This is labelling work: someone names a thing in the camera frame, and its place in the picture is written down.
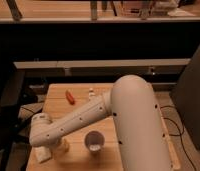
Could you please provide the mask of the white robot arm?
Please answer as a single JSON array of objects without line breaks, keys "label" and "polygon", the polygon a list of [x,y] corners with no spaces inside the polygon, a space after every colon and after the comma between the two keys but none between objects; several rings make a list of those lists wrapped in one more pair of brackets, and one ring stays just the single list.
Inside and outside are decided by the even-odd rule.
[{"label": "white robot arm", "polygon": [[124,171],[173,171],[161,113],[152,86],[137,75],[119,78],[112,88],[53,121],[32,117],[29,142],[50,147],[62,137],[111,116]]}]

